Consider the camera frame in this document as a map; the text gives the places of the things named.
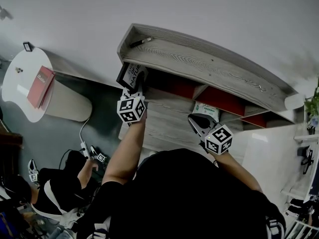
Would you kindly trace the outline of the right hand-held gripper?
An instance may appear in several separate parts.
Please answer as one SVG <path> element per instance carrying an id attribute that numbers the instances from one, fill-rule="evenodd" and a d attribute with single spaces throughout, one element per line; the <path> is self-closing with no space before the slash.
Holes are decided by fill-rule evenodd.
<path id="1" fill-rule="evenodd" d="M 188 115 L 188 122 L 194 132 L 200 136 L 200 146 L 207 152 L 221 155 L 226 152 L 233 139 L 233 133 L 224 124 L 218 122 L 208 114 Z"/>

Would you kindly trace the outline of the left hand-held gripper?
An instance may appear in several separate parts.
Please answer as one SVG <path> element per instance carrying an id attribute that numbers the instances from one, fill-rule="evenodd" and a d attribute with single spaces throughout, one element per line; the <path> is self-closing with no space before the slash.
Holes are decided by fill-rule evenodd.
<path id="1" fill-rule="evenodd" d="M 136 93 L 130 94 L 128 89 L 124 89 L 117 102 L 117 114 L 123 123 L 131 125 L 141 120 L 147 109 L 144 93 L 145 73 L 142 71 L 137 76 Z"/>

